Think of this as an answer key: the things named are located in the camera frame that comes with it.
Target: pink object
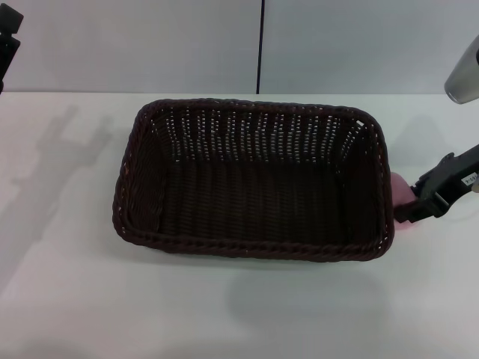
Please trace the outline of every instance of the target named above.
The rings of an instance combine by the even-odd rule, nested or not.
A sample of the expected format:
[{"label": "pink object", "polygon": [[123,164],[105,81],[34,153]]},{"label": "pink object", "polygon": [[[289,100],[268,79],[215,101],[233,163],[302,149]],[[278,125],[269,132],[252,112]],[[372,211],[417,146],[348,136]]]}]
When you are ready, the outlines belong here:
[{"label": "pink object", "polygon": [[[391,173],[391,190],[393,207],[412,202],[416,199],[414,192],[411,190],[405,179],[394,172]],[[396,230],[404,230],[406,228],[410,228],[411,226],[412,223],[409,221],[399,223],[398,221],[394,220],[394,228]]]}]

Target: white tabletop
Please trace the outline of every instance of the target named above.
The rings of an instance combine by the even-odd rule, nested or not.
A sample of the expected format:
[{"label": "white tabletop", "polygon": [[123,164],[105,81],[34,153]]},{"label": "white tabletop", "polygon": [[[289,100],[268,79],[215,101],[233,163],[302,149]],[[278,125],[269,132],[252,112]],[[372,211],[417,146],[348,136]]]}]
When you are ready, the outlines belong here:
[{"label": "white tabletop", "polygon": [[444,96],[4,93],[0,358],[478,358],[479,197],[396,233],[368,263],[164,254],[115,233],[132,122],[160,98],[348,105],[414,182],[479,143],[479,102]]}]

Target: black bracket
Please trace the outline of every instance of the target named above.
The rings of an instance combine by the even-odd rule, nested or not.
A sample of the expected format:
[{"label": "black bracket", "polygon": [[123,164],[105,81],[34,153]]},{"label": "black bracket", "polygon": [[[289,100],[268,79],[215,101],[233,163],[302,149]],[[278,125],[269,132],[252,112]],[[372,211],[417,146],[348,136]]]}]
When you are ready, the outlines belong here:
[{"label": "black bracket", "polygon": [[20,42],[12,37],[22,24],[23,15],[6,4],[0,4],[0,93],[3,78],[7,73]]},{"label": "black bracket", "polygon": [[449,153],[411,187],[417,200],[396,207],[394,217],[400,223],[442,217],[457,200],[472,190],[478,174],[479,146],[458,157]]}]

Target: rectangular basket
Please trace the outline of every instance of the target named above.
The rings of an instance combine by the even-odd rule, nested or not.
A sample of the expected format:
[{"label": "rectangular basket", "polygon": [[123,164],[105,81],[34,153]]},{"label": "rectangular basket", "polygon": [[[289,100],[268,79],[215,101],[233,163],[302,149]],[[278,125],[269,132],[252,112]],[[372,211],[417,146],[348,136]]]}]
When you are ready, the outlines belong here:
[{"label": "rectangular basket", "polygon": [[153,102],[129,137],[113,223],[169,253],[372,260],[394,237],[381,128],[356,108]]}]

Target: wicker basket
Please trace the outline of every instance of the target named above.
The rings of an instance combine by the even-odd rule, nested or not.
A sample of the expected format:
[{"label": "wicker basket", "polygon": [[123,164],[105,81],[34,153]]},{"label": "wicker basket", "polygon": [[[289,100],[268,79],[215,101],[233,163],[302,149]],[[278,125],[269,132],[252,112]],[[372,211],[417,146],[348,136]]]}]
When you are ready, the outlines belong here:
[{"label": "wicker basket", "polygon": [[129,137],[113,223],[169,253],[372,260],[394,237],[384,137],[355,108],[156,101]]}]

